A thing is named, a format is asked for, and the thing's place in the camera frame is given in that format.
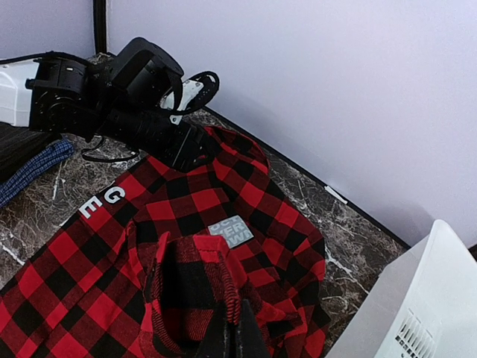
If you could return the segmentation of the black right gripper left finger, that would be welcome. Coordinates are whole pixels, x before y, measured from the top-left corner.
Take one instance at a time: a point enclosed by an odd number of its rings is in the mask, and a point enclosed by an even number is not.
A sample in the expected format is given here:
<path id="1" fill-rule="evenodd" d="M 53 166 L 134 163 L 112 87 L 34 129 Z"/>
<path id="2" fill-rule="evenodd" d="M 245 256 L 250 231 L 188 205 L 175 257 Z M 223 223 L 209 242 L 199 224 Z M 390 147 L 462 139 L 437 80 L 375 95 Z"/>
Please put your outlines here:
<path id="1" fill-rule="evenodd" d="M 220 303 L 216 307 L 195 356 L 198 358 L 236 357 L 236 325 L 228 321 L 225 303 Z"/>

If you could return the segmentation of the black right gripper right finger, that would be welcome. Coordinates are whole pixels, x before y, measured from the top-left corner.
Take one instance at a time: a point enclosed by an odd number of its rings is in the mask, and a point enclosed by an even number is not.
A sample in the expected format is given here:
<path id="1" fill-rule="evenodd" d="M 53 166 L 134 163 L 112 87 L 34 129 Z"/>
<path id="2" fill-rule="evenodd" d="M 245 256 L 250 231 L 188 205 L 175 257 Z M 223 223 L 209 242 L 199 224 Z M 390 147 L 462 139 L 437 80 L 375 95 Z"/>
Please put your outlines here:
<path id="1" fill-rule="evenodd" d="M 270 356 L 249 300 L 241 301 L 241 314 L 236 328 L 236 356 L 267 358 Z"/>

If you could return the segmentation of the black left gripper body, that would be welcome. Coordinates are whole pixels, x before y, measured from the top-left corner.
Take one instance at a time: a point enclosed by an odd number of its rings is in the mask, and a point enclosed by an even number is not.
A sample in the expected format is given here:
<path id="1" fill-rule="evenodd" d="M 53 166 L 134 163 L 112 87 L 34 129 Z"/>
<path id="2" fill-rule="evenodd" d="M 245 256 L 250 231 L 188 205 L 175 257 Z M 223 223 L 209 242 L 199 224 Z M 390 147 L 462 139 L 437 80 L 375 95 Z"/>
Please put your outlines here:
<path id="1" fill-rule="evenodd" d="M 204 129 L 187 122 L 175 125 L 156 112 L 114 109 L 98 134 L 142 150 L 180 172 L 190 172 L 209 162 Z"/>

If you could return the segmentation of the red black plaid shirt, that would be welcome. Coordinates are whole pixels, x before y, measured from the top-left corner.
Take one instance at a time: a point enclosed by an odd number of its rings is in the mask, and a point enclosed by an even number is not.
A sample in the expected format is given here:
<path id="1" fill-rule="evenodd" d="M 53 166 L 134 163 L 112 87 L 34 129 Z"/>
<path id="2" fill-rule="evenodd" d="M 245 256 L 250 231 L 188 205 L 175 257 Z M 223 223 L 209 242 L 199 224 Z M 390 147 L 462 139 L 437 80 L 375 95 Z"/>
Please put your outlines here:
<path id="1" fill-rule="evenodd" d="M 320 231 L 251 139 L 208 127 L 212 160 L 145 157 L 85 203 L 1 290 L 3 357 L 196 357 L 216 307 L 249 300 L 269 357 L 319 357 Z"/>

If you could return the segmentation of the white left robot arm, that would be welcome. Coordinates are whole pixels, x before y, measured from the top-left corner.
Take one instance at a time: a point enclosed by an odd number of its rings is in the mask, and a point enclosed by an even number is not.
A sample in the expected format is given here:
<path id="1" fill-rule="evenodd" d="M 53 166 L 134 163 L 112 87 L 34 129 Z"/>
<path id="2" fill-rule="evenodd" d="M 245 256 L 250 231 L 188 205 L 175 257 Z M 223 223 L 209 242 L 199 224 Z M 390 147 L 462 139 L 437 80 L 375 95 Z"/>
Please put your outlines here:
<path id="1" fill-rule="evenodd" d="M 1 62 L 8 70 L 20 63 L 36 72 L 19 82 L 31 95 L 24 127 L 87 142 L 94 136 L 114 139 L 180 172 L 212 159 L 206 131 L 182 118 L 213 99 L 219 89 L 214 72 L 183 81 L 183 70 L 169 54 L 147 49 L 104 63 L 53 51 Z"/>

